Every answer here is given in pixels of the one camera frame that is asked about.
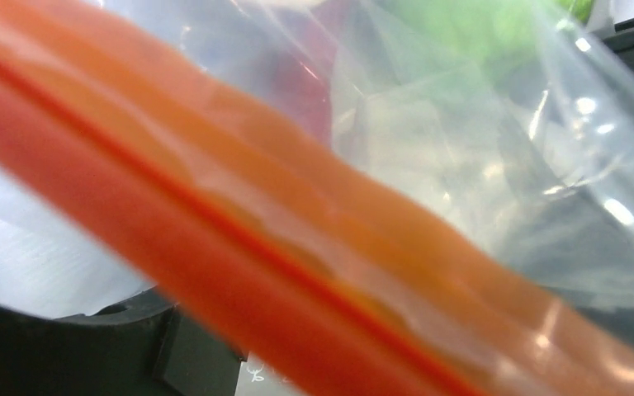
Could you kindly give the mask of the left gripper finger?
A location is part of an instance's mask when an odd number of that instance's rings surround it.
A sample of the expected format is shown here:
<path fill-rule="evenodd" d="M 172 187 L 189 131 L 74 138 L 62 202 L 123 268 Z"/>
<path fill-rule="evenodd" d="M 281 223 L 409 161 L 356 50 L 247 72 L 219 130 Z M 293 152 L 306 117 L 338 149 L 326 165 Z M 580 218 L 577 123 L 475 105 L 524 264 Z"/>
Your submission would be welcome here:
<path fill-rule="evenodd" d="M 0 395 L 232 395 L 245 359 L 155 290 L 91 316 L 0 306 Z"/>

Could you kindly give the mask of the clear zip top bag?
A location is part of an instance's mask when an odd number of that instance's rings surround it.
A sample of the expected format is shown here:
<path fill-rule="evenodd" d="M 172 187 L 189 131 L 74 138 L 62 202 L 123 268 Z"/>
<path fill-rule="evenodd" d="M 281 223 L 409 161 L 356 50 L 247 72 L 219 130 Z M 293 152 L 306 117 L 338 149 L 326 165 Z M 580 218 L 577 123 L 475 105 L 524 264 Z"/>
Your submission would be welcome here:
<path fill-rule="evenodd" d="M 0 1 L 0 166 L 315 395 L 634 395 L 634 89 L 537 23 L 398 74 L 352 1 L 326 147 L 266 1 Z"/>

